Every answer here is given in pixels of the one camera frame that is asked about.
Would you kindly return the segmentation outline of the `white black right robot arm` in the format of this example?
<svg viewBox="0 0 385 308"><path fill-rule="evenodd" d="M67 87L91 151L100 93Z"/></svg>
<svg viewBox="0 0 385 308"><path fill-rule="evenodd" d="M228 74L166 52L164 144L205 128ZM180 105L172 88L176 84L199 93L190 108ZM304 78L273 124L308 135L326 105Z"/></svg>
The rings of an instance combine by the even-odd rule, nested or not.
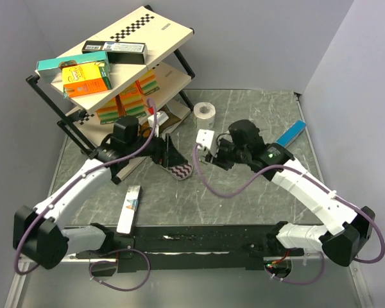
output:
<svg viewBox="0 0 385 308"><path fill-rule="evenodd" d="M198 131L197 148L206 152L206 162L224 170L235 164L247 165L294 196L321 221L320 225L312 226L277 224L267 241L268 250L278 256L292 249L314 250L344 267L356 260L372 234L374 211L340 198L285 147L265 143L251 121L236 121L228 131L229 140L217 138L212 130Z"/></svg>

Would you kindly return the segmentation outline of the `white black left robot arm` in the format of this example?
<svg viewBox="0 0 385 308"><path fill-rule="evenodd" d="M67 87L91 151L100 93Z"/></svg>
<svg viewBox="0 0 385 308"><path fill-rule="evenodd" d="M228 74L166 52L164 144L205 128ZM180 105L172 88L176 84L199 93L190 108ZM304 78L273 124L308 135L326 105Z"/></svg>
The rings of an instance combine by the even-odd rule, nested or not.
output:
<svg viewBox="0 0 385 308"><path fill-rule="evenodd" d="M105 183L115 179L129 161L149 157L176 180L188 178L193 167L176 149L169 135L139 133L134 116L122 116L81 169L57 192L33 208L22 206L14 216L13 247L45 269L54 268L69 254L93 251L105 258L114 250L114 233L98 223L66 229L70 217Z"/></svg>

